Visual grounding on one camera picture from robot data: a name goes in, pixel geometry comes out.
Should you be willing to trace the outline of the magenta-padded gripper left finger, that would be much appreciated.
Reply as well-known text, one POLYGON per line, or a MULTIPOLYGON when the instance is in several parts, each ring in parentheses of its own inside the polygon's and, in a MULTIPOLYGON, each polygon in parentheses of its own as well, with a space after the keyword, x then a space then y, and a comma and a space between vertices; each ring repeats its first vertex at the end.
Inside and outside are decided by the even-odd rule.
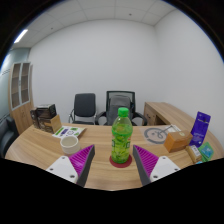
POLYGON ((90 145, 77 153, 59 157, 47 171, 65 180, 84 187, 88 178, 90 166, 95 156, 95 146, 90 145))

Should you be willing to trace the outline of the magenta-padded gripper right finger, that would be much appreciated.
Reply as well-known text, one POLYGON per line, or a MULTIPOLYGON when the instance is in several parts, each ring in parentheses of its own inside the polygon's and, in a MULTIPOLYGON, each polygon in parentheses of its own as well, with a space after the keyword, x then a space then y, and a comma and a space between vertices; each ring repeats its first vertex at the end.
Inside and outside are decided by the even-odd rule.
POLYGON ((167 156, 158 157, 137 145, 133 146, 133 156, 143 186, 180 170, 167 156))

